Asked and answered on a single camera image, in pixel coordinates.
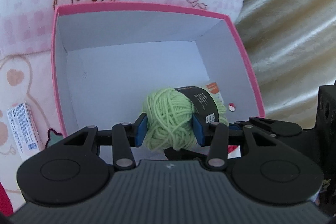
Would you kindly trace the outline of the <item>clear dental floss box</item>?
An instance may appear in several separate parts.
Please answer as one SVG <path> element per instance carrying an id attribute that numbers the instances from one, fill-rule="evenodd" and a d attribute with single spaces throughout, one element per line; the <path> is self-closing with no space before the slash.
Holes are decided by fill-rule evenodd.
<path id="1" fill-rule="evenodd" d="M 208 83 L 205 85 L 205 87 L 208 92 L 210 92 L 217 100 L 224 104 L 224 99 L 216 82 Z M 236 105 L 234 103 L 229 103 L 227 108 L 230 112 L 236 111 Z"/>

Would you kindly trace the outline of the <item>beige satin bed sheet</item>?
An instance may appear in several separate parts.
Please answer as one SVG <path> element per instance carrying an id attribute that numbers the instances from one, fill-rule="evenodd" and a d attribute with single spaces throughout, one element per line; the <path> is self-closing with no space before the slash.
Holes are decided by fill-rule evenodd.
<path id="1" fill-rule="evenodd" d="M 270 119 L 314 126 L 335 81 L 335 0 L 244 0 L 236 28 Z"/>

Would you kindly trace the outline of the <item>pink cardboard box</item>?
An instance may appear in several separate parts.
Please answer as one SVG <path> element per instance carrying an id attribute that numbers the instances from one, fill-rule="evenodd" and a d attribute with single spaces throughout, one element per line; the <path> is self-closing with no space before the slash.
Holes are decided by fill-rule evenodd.
<path id="1" fill-rule="evenodd" d="M 155 90 L 209 83 L 235 108 L 230 122 L 265 117 L 243 42 L 223 14 L 153 3 L 59 6 L 51 61 L 64 135 L 133 122 Z"/>

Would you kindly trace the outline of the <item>white toothpaste box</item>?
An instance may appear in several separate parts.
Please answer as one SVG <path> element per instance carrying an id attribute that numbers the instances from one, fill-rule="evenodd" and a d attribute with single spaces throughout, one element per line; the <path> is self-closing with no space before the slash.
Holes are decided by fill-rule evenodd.
<path id="1" fill-rule="evenodd" d="M 23 161 L 43 150 L 43 145 L 28 104 L 21 103 L 7 109 L 7 118 L 17 150 Z"/>

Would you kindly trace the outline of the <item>green yarn ball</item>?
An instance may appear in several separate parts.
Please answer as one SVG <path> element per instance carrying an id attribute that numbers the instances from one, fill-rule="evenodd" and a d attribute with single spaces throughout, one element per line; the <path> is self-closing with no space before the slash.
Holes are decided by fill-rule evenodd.
<path id="1" fill-rule="evenodd" d="M 198 86 L 164 88 L 147 95 L 142 104 L 147 115 L 145 146 L 151 151 L 190 149 L 197 143 L 192 129 L 193 114 L 209 122 L 229 125 L 226 107 L 209 91 Z"/>

